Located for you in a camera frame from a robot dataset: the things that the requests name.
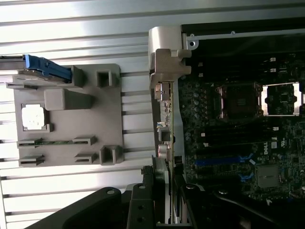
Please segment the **blue expansion slot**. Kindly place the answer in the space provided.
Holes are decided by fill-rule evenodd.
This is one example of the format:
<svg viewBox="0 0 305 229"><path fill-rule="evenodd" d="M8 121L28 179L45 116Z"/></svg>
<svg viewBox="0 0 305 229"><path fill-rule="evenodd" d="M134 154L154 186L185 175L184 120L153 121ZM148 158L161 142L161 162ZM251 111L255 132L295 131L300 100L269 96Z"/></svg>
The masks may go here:
<svg viewBox="0 0 305 229"><path fill-rule="evenodd" d="M249 160L249 158L242 158L242 157L206 158L206 159L196 159L195 165L198 167L205 167L205 166L214 166L214 165L238 164L238 163L244 163L247 160Z"/></svg>

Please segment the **grey chipset heatsink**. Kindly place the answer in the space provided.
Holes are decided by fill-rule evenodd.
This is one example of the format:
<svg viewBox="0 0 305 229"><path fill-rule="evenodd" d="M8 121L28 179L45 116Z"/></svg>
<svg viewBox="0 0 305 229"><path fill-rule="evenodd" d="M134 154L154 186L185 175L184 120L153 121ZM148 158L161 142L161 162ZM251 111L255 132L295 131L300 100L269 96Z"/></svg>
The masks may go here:
<svg viewBox="0 0 305 229"><path fill-rule="evenodd" d="M258 166L256 178L259 188L278 187L280 182L278 165Z"/></svg>

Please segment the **grey parts rack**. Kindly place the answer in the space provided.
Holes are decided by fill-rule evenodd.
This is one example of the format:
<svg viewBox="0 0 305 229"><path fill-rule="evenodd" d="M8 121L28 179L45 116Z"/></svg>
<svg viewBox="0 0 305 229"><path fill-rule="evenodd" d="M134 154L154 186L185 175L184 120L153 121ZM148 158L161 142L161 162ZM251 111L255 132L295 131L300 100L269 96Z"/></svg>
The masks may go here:
<svg viewBox="0 0 305 229"><path fill-rule="evenodd" d="M72 65L72 81L9 76L14 93L21 167L114 165L122 156L120 68L117 64ZM42 107L45 126L26 130L24 107ZM40 141L88 141L89 145L18 146Z"/></svg>

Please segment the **green RAM stick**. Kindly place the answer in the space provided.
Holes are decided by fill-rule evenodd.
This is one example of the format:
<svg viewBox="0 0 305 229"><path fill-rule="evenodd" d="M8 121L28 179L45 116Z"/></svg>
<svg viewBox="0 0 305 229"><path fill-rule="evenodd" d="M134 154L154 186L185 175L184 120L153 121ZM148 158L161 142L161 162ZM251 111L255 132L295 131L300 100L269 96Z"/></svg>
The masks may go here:
<svg viewBox="0 0 305 229"><path fill-rule="evenodd" d="M57 145L89 145L88 141L40 141L33 143L18 143L18 146L57 146Z"/></svg>

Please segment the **green motherboard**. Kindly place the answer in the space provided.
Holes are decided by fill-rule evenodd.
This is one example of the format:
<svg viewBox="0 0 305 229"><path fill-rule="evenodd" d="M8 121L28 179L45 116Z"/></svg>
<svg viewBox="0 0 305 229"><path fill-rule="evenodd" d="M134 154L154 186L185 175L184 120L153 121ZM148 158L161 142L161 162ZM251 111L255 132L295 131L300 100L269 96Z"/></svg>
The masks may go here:
<svg viewBox="0 0 305 229"><path fill-rule="evenodd" d="M225 188L266 203L305 200L305 105L300 116L219 118L224 84L299 82L305 93L305 53L197 56L178 81L186 179L206 190ZM196 159L242 157L244 163L198 167ZM278 165L279 186L259 188L257 167Z"/></svg>

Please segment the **CPU socket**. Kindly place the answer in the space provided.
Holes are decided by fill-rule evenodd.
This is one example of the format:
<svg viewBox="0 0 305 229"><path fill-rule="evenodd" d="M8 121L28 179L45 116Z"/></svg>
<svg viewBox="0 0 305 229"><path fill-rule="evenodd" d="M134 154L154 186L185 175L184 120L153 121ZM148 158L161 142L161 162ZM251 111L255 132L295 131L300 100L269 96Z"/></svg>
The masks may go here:
<svg viewBox="0 0 305 229"><path fill-rule="evenodd" d="M220 96L219 118L238 121L261 117L262 91L263 87L257 83L224 84L216 88Z"/></svg>

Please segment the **silver CPU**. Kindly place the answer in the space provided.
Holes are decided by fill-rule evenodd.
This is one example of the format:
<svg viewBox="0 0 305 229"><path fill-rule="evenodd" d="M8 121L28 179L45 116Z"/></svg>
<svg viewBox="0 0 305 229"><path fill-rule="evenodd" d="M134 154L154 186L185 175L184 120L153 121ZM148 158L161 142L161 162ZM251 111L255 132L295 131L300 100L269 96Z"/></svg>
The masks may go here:
<svg viewBox="0 0 305 229"><path fill-rule="evenodd" d="M41 130L45 126L42 107L24 107L21 110L22 125L26 130Z"/></svg>

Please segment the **metal socket cover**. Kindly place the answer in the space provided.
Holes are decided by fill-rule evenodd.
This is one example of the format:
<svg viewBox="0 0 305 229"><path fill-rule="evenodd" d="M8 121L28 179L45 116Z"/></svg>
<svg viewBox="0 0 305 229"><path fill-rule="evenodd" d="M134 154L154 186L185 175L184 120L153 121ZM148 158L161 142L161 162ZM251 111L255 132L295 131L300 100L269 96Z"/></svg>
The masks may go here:
<svg viewBox="0 0 305 229"><path fill-rule="evenodd" d="M305 93L299 82L269 84L262 87L260 105L263 116L300 116Z"/></svg>

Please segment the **open PC case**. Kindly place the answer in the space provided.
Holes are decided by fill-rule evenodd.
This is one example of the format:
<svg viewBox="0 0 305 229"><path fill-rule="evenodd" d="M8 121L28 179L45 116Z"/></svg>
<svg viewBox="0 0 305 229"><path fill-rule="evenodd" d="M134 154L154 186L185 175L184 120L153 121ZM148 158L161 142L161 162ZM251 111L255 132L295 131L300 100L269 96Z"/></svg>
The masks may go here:
<svg viewBox="0 0 305 229"><path fill-rule="evenodd" d="M305 53L305 25L295 28L289 28L283 24L267 25L266 23L245 26L222 24L159 26L149 31L149 58L150 54L159 48L190 50L192 55L190 58L185 58L184 63L192 57L197 56L233 57L237 55ZM184 158L176 156L174 161L177 163L174 168L174 175L181 174L187 184L195 184L189 183L186 179L186 170L184 167L186 162L185 153ZM165 197L163 200L165 203L166 218L169 216L168 210L170 208L167 204L169 204L170 198L167 196L169 190L164 181L164 174L168 166L162 164L158 157L153 162L156 186L165 188ZM210 191L201 185L198 186L205 191ZM181 200L182 198L176 196L175 208L179 222L171 224L165 220L165 226L180 226L192 229L191 224L187 220L186 213L182 213L178 209L181 206Z"/></svg>

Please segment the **hard disk with blue carrier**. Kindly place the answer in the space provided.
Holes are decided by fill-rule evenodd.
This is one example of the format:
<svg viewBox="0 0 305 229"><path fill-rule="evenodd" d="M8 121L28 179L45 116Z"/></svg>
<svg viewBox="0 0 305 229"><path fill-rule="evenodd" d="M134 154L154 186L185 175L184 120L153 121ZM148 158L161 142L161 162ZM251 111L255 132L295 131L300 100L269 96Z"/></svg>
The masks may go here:
<svg viewBox="0 0 305 229"><path fill-rule="evenodd" d="M21 56L0 56L0 75L35 77L46 81L70 83L70 68L58 65L43 57L29 54Z"/></svg>

